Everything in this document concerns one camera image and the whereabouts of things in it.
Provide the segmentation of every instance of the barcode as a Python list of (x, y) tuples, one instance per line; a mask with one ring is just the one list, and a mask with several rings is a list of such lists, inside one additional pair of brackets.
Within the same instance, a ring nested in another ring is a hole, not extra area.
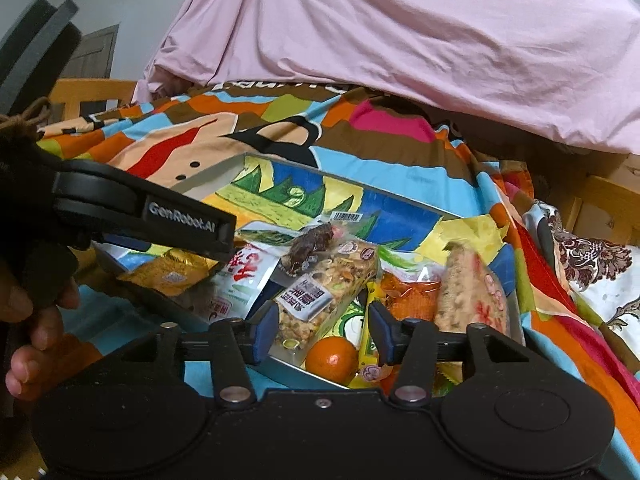
[(332, 211), (331, 220), (359, 222), (360, 220), (362, 220), (362, 213), (345, 213), (344, 211)]

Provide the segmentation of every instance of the gold foil snack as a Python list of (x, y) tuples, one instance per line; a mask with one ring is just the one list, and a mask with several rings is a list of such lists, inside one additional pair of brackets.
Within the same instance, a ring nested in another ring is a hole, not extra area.
[(162, 256), (121, 274), (118, 279), (173, 297), (206, 278), (216, 264), (215, 260), (197, 254), (169, 249)]

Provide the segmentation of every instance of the barcode sticker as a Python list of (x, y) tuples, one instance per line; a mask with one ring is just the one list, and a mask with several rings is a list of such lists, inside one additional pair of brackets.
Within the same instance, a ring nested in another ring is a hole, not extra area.
[(343, 222), (359, 222), (362, 220), (362, 213), (347, 213), (344, 211), (332, 211), (331, 220), (338, 220)]
[(309, 276), (301, 276), (276, 300), (293, 317), (311, 321), (331, 302), (331, 293)]

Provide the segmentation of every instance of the metal screw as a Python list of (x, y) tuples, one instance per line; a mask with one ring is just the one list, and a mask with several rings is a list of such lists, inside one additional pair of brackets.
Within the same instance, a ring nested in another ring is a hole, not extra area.
[(396, 397), (404, 402), (418, 402), (419, 400), (426, 399), (427, 392), (420, 386), (400, 386), (396, 390)]
[(232, 404), (245, 402), (251, 397), (251, 391), (244, 386), (227, 386), (220, 390), (220, 399)]
[(332, 405), (332, 402), (329, 399), (316, 399), (316, 406), (318, 408), (321, 408), (322, 410), (325, 410), (331, 405)]

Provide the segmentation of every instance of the yellow snack package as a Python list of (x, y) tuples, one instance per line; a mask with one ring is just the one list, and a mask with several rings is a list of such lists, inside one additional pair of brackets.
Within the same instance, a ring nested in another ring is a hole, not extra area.
[(178, 296), (209, 275), (217, 261), (180, 249), (169, 249), (162, 256), (118, 276), (123, 282), (152, 288), (162, 294)]
[(376, 386), (376, 382), (391, 373), (391, 367), (378, 366), (378, 349), (369, 333), (369, 305), (373, 301), (385, 301), (386, 294), (376, 282), (367, 283), (367, 307), (364, 312), (364, 322), (362, 323), (362, 336), (360, 338), (360, 349), (358, 350), (358, 374), (349, 384), (350, 388), (371, 388)]

